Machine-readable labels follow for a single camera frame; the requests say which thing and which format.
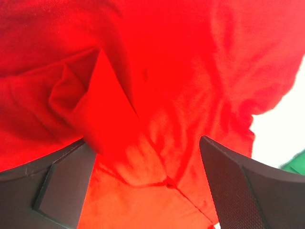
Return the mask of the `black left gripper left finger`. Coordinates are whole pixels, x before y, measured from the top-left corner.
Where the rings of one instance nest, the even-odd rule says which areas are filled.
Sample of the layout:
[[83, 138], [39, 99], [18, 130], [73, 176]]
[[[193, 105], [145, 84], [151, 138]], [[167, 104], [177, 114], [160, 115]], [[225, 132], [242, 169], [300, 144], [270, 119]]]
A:
[[96, 153], [83, 141], [0, 174], [2, 229], [75, 229]]

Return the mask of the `red t shirt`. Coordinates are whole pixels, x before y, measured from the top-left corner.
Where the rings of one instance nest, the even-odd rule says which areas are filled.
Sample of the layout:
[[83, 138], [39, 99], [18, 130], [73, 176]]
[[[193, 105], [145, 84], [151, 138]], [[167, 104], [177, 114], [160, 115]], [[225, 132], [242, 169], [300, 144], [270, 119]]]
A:
[[84, 138], [81, 229], [211, 229], [206, 135], [251, 156], [291, 89], [302, 0], [3, 0], [0, 169]]

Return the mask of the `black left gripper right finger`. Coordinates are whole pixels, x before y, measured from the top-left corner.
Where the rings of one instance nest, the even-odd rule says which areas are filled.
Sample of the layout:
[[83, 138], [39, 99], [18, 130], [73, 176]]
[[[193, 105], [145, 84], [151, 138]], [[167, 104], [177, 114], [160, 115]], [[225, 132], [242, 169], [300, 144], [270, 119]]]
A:
[[200, 151], [223, 229], [303, 229], [305, 177], [267, 166], [202, 136]]

